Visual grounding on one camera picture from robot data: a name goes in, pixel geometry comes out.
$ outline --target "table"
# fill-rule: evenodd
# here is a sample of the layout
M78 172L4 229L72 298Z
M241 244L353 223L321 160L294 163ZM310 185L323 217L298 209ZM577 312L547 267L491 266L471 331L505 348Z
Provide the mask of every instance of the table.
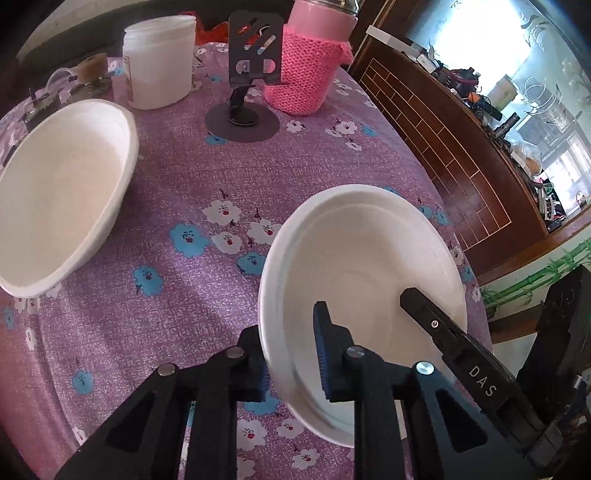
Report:
M230 95L227 51L196 47L195 91L166 108L134 111L139 160L99 252L39 298L0 294L0 421L41 480L158 365L202 363L256 324L275 232L329 187L371 184L416 205L456 259L469 333L491 347L480 290L440 196L359 85L339 70L315 115L275 111L281 130L270 140L228 142L203 122ZM120 60L111 69L113 98L126 105ZM247 102L263 102L261 92L252 88ZM15 122L23 108L0 121L0 160L24 135ZM273 387L266 402L239 405L238 419L238 478L352 477L352 452L305 430Z

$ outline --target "metal bottle cap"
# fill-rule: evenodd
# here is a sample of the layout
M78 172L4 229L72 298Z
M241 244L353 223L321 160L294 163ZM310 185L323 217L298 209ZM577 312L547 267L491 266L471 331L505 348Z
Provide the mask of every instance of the metal bottle cap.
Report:
M313 4L324 5L335 10L341 10L349 15L357 16L359 13L359 2L357 0L308 0Z

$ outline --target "orange object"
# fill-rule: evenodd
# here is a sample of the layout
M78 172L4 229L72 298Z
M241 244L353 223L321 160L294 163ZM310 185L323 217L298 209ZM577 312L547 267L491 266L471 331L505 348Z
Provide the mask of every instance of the orange object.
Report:
M211 42L228 43L229 28L228 22L222 22L215 26L212 30L205 30L203 23L195 12L180 12L179 15L191 15L197 20L197 27L195 29L195 45L205 45ZM252 45L259 35L254 35L248 41Z
M481 96L478 95L477 93L474 92L470 92L468 93L468 101L470 103L478 103L481 99Z

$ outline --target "bamboo wall decal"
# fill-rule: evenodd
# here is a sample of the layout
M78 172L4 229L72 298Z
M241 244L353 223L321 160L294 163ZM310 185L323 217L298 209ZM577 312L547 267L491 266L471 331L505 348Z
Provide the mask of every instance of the bamboo wall decal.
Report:
M591 266L591 238L581 242L571 251L565 251L562 257L550 260L544 268L504 290L494 291L482 287L482 300L487 309L495 310L501 305L523 297L527 299L526 304L528 304L535 290L552 285L579 265Z

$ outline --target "metal screw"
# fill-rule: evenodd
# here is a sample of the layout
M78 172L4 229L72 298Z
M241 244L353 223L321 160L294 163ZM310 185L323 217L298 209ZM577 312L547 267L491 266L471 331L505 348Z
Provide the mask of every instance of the metal screw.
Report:
M581 382L583 381L583 377L581 377L580 375L577 375L577 377L574 379L574 389L578 390Z
M240 358L244 355L244 350L239 346L231 346L228 350L226 350L226 355L228 358Z
M347 355L351 358L361 358L365 355L365 349L359 345L353 345L347 348Z
M417 363L417 372L421 375L431 375L435 371L435 367L429 362Z
M177 367L174 364L162 364L158 367L158 375L167 377L176 371Z

